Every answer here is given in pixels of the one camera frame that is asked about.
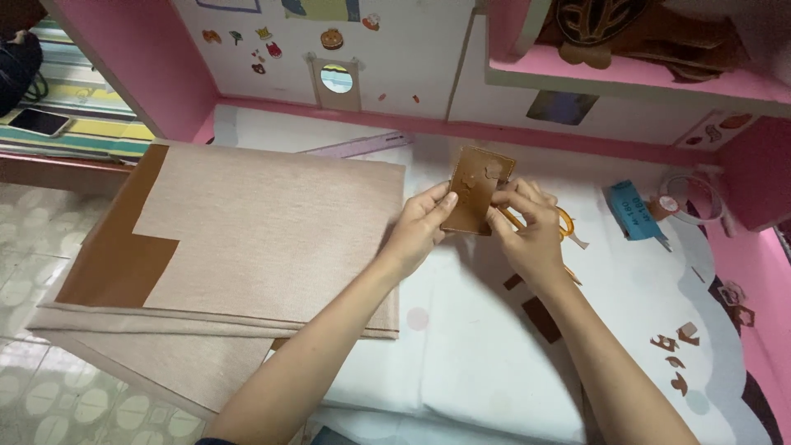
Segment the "ruler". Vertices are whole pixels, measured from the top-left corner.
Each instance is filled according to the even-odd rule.
[[[402,131],[394,131],[386,135],[371,136],[370,138],[352,139],[347,143],[322,146],[312,150],[299,151],[301,154],[327,156],[329,158],[353,158],[361,154],[374,153],[388,150],[397,146],[405,146],[414,142],[414,137]]]

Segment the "roll of tape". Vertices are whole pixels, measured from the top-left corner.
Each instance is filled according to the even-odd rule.
[[[687,174],[671,176],[665,179],[664,182],[662,182],[662,185],[659,188],[659,193],[661,195],[668,195],[670,184],[676,181],[686,181],[687,183],[694,182],[697,185],[700,185],[704,189],[708,190],[709,193],[711,193],[711,211],[713,215],[708,219],[701,219],[686,213],[684,210],[679,210],[676,213],[674,213],[673,216],[684,221],[685,223],[694,224],[696,226],[700,226],[706,223],[713,223],[719,220],[720,218],[722,218],[723,209],[725,208],[725,206],[723,205],[722,198],[720,197],[720,193],[714,188],[714,186],[712,186],[711,184],[709,184],[708,182],[704,181],[699,177],[687,175]]]

